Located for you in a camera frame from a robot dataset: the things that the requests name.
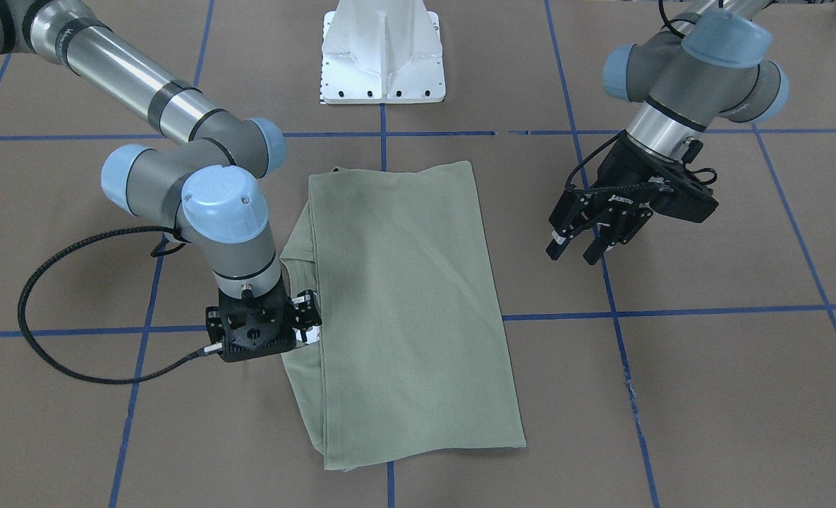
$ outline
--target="robotic arm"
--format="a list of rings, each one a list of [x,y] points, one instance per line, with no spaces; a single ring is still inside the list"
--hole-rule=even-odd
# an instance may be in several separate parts
[[[637,116],[609,143],[614,147],[596,172],[596,182],[571,182],[550,215],[554,228],[550,258],[562,256],[586,229],[599,234],[584,253],[594,265],[605,251],[627,244],[654,212],[702,222],[718,202],[689,171],[703,143],[699,136],[716,116],[733,122],[772,118],[788,97],[788,79],[765,60],[772,35],[748,18],[769,0],[701,0],[643,45],[624,45],[609,55],[602,71],[612,97],[642,102]]]
[[[257,178],[286,157],[267,119],[240,120],[101,23],[79,0],[0,1],[0,54],[34,52],[62,64],[179,143],[169,153],[118,148],[102,170],[104,193],[128,213],[199,245],[219,287],[205,311],[225,361],[282,353],[296,331],[320,325],[317,299],[286,296],[266,200]]]

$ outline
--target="towel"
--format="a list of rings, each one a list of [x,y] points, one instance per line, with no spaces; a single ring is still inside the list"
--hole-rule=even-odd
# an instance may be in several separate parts
[[[325,469],[526,446],[471,164],[311,176],[280,260],[321,305],[283,363]]]

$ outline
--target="folded cloth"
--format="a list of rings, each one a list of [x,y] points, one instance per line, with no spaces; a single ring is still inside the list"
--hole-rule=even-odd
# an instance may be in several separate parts
[[[283,363],[325,469],[526,446],[470,163],[311,176],[280,260],[323,314]]]

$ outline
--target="white plastic bracket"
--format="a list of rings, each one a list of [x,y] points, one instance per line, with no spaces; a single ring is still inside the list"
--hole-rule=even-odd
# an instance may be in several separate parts
[[[422,0],[340,0],[324,16],[320,100],[415,104],[446,97],[440,17]]]

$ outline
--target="blue cap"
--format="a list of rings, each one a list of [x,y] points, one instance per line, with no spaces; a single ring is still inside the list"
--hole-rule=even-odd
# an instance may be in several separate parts
[[[776,113],[782,110],[785,102],[788,101],[789,93],[791,93],[791,83],[789,83],[788,76],[782,70],[781,65],[776,64],[771,60],[769,60],[769,62],[778,68],[778,73],[781,74],[782,81],[778,85],[778,95],[775,96],[775,100],[772,101],[772,104],[769,105],[768,109],[766,109],[762,115],[750,120],[752,123],[763,122],[775,116]]]
[[[681,41],[684,51],[694,58],[730,68],[758,65],[770,44],[772,33],[765,28],[717,7],[707,9]]]
[[[263,176],[268,176],[286,161],[286,138],[283,138],[283,131],[268,119],[249,120],[254,122],[264,135],[264,143],[267,144],[267,171],[264,171]]]
[[[602,87],[609,97],[631,101],[628,99],[628,60],[633,48],[634,44],[623,44],[612,49],[609,58],[605,59],[605,65],[602,67]]]
[[[126,184],[130,179],[130,170],[133,169],[138,155],[151,150],[142,145],[125,145],[114,150],[104,161],[101,168],[101,188],[104,195],[115,202],[117,206],[135,215],[130,210],[130,203],[126,197]]]
[[[183,213],[205,238],[243,243],[267,226],[267,201],[258,181],[235,165],[209,165],[183,184]]]

